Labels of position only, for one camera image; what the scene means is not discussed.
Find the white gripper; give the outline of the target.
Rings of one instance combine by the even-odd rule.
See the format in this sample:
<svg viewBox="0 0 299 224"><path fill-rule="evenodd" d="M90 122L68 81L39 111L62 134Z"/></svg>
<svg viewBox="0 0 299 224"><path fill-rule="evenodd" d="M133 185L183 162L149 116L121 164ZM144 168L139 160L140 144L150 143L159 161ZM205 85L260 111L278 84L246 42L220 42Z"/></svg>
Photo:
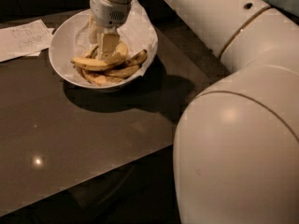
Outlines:
<svg viewBox="0 0 299 224"><path fill-rule="evenodd" d="M115 52L120 35L109 27L122 26L131 9L131 0L90 0L89 41L98 42L98 58L109 59Z"/></svg>

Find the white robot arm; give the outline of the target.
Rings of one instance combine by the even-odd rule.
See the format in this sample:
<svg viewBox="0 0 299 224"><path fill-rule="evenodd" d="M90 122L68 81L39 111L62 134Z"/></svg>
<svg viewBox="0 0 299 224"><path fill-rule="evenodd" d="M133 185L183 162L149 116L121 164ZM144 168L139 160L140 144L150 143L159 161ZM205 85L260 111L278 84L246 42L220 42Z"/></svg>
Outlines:
<svg viewBox="0 0 299 224"><path fill-rule="evenodd" d="M263 0L164 0L231 71L174 138L182 224L299 224L299 28Z"/></svg>

